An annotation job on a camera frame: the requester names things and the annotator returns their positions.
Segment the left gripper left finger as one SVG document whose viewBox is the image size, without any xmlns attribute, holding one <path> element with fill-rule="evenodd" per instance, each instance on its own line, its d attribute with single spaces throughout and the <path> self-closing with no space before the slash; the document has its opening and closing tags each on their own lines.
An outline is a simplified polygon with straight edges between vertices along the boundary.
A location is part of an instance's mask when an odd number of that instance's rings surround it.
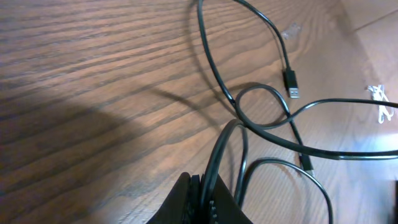
<svg viewBox="0 0 398 224">
<path fill-rule="evenodd" d="M 196 223 L 199 208 L 200 176 L 181 173 L 158 211 L 147 224 Z"/>
</svg>

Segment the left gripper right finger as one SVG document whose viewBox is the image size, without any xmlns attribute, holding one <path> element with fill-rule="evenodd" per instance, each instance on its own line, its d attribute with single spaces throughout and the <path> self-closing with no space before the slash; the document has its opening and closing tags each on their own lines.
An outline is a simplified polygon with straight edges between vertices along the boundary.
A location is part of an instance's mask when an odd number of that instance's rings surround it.
<svg viewBox="0 0 398 224">
<path fill-rule="evenodd" d="M 211 224 L 252 224 L 238 207 L 220 176 L 217 177 L 208 212 Z"/>
</svg>

